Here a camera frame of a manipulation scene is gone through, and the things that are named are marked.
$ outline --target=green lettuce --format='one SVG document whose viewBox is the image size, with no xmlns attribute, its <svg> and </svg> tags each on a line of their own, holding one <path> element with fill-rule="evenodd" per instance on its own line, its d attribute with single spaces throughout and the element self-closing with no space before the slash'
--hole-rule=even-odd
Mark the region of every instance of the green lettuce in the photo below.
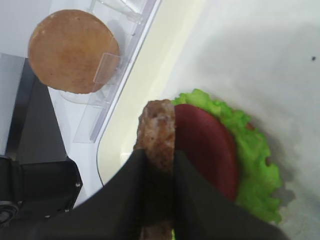
<svg viewBox="0 0 320 240">
<path fill-rule="evenodd" d="M 237 148 L 240 181 L 236 203 L 254 216 L 266 222 L 279 223 L 280 200 L 273 197 L 281 187 L 279 168 L 266 164 L 270 149 L 265 136 L 257 129 L 247 129 L 250 117 L 241 110 L 233 110 L 225 102 L 212 100 L 202 90 L 181 93 L 172 103 L 190 104 L 216 117 L 232 134 Z"/>
</svg>

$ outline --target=tomato slice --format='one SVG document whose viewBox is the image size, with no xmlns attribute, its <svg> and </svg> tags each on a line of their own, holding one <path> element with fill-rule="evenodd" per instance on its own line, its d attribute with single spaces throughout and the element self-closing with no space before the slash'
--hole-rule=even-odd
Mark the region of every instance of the tomato slice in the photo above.
<svg viewBox="0 0 320 240">
<path fill-rule="evenodd" d="M 225 126 L 189 104 L 175 106 L 175 124 L 175 149 L 184 151 L 201 175 L 234 201 L 239 183 L 236 145 Z"/>
</svg>

